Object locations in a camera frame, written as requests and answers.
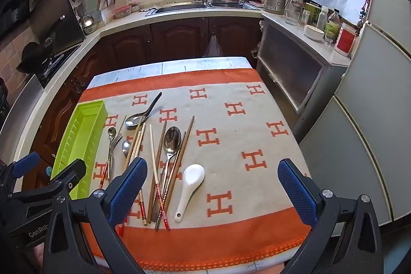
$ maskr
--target dish soap bottle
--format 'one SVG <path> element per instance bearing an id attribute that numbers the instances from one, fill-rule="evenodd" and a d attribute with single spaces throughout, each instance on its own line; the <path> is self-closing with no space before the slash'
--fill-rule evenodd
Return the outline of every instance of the dish soap bottle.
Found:
<path id="1" fill-rule="evenodd" d="M 334 13 L 328 17 L 325 24 L 324 40 L 328 45 L 332 44 L 340 30 L 341 22 L 340 16 L 338 15 L 339 13 L 340 11 L 335 8 Z"/>

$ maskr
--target refrigerator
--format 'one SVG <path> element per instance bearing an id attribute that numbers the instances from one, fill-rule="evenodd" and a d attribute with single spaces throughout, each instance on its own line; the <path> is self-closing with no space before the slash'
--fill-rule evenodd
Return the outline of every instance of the refrigerator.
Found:
<path id="1" fill-rule="evenodd" d="M 352 61 L 300 148 L 320 188 L 367 194 L 380 225 L 411 212 L 408 0 L 371 0 Z"/>

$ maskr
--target white bowl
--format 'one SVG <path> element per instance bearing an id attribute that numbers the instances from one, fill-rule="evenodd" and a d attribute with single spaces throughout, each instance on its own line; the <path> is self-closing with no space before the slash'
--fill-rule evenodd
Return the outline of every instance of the white bowl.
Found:
<path id="1" fill-rule="evenodd" d="M 318 29 L 317 27 L 305 25 L 304 35 L 314 41 L 322 41 L 324 37 L 324 32 L 321 29 Z"/>

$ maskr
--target plastic bag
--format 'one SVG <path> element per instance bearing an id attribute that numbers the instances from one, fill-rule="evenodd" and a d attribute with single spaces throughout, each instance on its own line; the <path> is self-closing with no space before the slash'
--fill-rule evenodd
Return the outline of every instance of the plastic bag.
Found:
<path id="1" fill-rule="evenodd" d="M 215 35 L 213 35 L 210 39 L 210 43 L 205 50 L 205 54 L 203 57 L 221 57 L 223 53 L 221 51 L 220 44 L 217 41 Z"/>

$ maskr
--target table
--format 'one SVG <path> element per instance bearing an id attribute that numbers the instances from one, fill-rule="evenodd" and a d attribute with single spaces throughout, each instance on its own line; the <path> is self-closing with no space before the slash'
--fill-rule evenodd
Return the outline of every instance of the table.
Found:
<path id="1" fill-rule="evenodd" d="M 80 103 L 103 99 L 108 111 L 106 127 L 119 131 L 126 115 L 145 110 L 160 91 L 163 95 L 147 120 L 153 126 L 155 148 L 163 121 L 184 131 L 196 115 L 180 173 L 200 163 L 206 177 L 180 223 L 173 219 L 182 187 L 176 182 L 168 211 L 171 231 L 161 225 L 154 232 L 153 223 L 144 227 L 136 202 L 123 237 L 130 253 L 146 270 L 201 274 L 248 273 L 250 268 L 262 270 L 290 259 L 310 228 L 301 223 L 279 183 L 277 165 L 289 157 L 302 173 L 309 171 L 257 72 L 241 57 L 142 65 L 96 76 Z M 123 133 L 128 139 L 134 135 Z M 147 203 L 153 175 L 147 133 L 142 144 L 140 156 L 148 166 L 143 185 Z M 98 188 L 107 145 L 105 130 L 90 193 Z M 114 174 L 119 175 L 125 168 L 120 163 L 120 145 L 114 155 Z M 86 234 L 94 255 L 101 258 L 90 229 L 86 228 Z"/>

